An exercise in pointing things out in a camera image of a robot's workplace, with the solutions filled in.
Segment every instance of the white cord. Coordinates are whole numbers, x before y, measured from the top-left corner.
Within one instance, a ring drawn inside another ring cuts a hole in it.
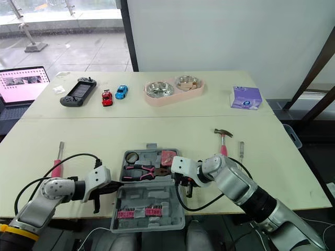
[[[263,242],[263,238],[262,238],[260,232],[258,232],[258,230],[257,230],[251,223],[249,223],[249,224],[251,225],[251,227],[252,227],[252,228],[256,231],[256,233],[258,234],[258,236],[259,236],[259,238],[260,238],[260,240],[261,240],[261,242],[262,242],[262,246],[263,246],[264,250],[267,251],[267,249],[266,249],[266,247],[265,247],[265,244],[264,244],[264,242]]]
[[[327,249],[329,249],[329,248],[328,248],[328,246],[327,246],[327,244],[326,244],[325,234],[326,234],[326,231],[327,231],[328,229],[330,229],[332,226],[335,226],[335,224],[326,227],[326,229],[324,230],[324,232],[323,232],[323,234],[322,234],[322,240],[323,240],[323,243],[325,244],[325,246],[326,246]]]
[[[307,219],[307,218],[304,218],[304,217],[301,217],[303,220],[305,221],[313,221],[313,222],[319,222],[319,223],[323,223],[323,224],[327,224],[327,225],[335,225],[333,223],[329,223],[329,222],[325,222],[325,221],[316,221],[316,220],[311,220],[311,219]]]
[[[83,241],[83,243],[80,245],[80,247],[77,249],[77,251],[79,251],[79,250],[84,246],[84,243],[85,243],[86,240],[89,238],[89,236],[90,236],[95,230],[98,230],[98,229],[104,229],[104,230],[110,231],[110,229],[106,229],[106,228],[104,228],[104,227],[97,227],[96,229],[93,229],[93,230],[90,231],[90,233],[87,235],[87,237],[85,238],[85,240]]]

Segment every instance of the blue toy car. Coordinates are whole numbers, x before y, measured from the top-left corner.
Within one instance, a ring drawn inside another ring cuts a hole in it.
[[[124,99],[128,92],[128,87],[126,85],[120,85],[117,88],[117,92],[115,93],[115,98],[117,99]]]

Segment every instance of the black game console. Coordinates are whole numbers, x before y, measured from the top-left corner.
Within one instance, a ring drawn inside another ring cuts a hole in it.
[[[80,77],[78,83],[72,88],[72,90],[60,99],[60,103],[63,106],[68,107],[79,107],[82,106],[85,99],[91,93],[96,86],[96,81],[91,77]]]

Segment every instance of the stainless steel bowl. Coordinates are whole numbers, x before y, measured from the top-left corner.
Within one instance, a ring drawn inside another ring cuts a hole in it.
[[[167,82],[152,82],[147,85],[147,95],[152,98],[162,98],[173,94],[173,86]]]
[[[197,88],[201,87],[200,81],[196,77],[194,77],[194,76],[181,76],[181,77],[177,78],[177,80],[176,80],[176,86],[180,90],[183,90],[181,88],[181,84],[182,83],[195,83],[196,86],[197,86]]]

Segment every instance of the hammer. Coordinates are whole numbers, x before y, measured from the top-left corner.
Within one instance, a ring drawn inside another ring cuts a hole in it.
[[[225,143],[225,136],[227,135],[232,138],[232,134],[226,130],[218,130],[218,129],[215,129],[214,133],[219,133],[222,137],[222,146],[220,153],[224,156],[228,156],[228,151]]]

